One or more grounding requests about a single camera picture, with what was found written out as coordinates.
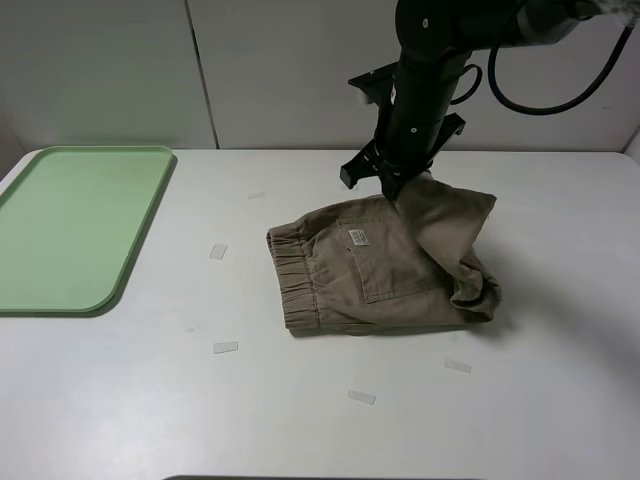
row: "green tray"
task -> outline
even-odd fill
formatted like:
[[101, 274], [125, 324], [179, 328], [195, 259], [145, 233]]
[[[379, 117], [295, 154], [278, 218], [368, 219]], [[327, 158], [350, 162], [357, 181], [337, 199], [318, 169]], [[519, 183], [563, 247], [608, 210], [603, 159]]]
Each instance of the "green tray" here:
[[0, 196], [0, 314], [107, 304], [126, 282], [174, 163], [165, 147], [36, 154]]

